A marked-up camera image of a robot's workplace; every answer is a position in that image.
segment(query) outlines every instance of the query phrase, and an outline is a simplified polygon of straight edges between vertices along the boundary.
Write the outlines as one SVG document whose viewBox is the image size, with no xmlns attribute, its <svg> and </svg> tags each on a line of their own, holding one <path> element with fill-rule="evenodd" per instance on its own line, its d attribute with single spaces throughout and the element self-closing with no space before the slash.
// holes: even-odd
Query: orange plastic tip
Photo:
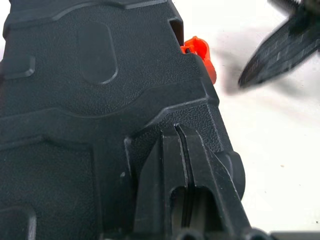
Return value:
<svg viewBox="0 0 320 240">
<path fill-rule="evenodd" d="M 215 67 L 213 66 L 210 59 L 210 48 L 206 41 L 194 36 L 190 40 L 184 43 L 184 46 L 181 46 L 181 50 L 184 54 L 193 53 L 197 54 L 202 58 L 204 66 L 210 76 L 212 84 L 216 83 L 217 74 Z"/>
</svg>

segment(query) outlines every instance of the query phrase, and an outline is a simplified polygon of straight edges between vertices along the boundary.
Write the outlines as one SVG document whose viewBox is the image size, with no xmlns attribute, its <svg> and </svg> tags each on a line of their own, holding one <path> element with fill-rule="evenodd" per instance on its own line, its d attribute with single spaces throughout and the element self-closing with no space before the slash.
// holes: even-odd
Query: white background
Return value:
<svg viewBox="0 0 320 240">
<path fill-rule="evenodd" d="M 265 231 L 320 231 L 319 56 L 280 80 L 238 92 L 245 64 L 286 17 L 267 0 L 173 2 L 185 39 L 209 43 L 220 111 L 246 172 L 242 203 L 250 223 Z M 1 28 L 9 9 L 1 0 Z M 0 38 L 0 59 L 4 46 Z"/>
</svg>

